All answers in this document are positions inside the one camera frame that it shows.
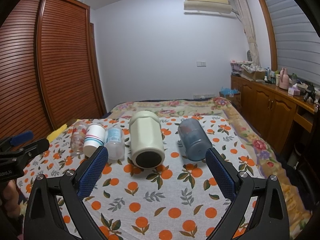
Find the person's left hand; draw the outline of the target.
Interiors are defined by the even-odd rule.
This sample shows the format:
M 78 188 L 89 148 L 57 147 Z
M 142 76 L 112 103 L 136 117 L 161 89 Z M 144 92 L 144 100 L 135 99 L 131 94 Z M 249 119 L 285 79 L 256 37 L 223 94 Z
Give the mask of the person's left hand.
M 9 218 L 17 219 L 25 212 L 23 195 L 17 188 L 16 181 L 10 180 L 7 186 L 1 191 L 1 197 L 4 200 L 3 207 Z

